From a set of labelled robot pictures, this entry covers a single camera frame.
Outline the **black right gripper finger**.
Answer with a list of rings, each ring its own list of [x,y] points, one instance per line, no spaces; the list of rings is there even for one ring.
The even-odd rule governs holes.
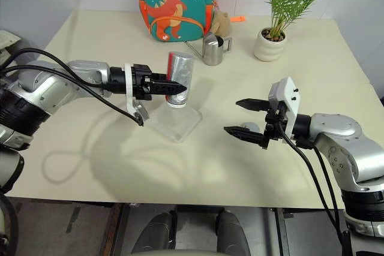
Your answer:
[[[236,102],[236,105],[244,109],[256,111],[256,112],[259,112],[259,111],[267,112],[270,108],[269,101],[253,99],[253,98],[246,98],[243,100],[239,100]]]
[[[260,147],[265,146],[264,135],[260,132],[251,131],[248,128],[232,126],[232,127],[224,127],[225,132],[234,136],[235,138],[246,141],[249,143],[254,143],[259,145]]]

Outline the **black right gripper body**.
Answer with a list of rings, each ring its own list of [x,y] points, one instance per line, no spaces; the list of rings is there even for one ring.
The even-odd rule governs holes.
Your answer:
[[[270,107],[267,111],[265,122],[266,127],[263,133],[263,140],[260,146],[267,150],[270,140],[279,140],[282,138],[281,132],[278,129],[278,124],[283,124],[285,118],[285,103],[283,101],[278,102],[276,109]]]

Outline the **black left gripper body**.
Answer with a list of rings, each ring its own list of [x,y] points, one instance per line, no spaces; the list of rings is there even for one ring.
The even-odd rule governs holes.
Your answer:
[[[133,96],[137,100],[152,100],[150,83],[152,71],[147,65],[134,64],[131,67]]]

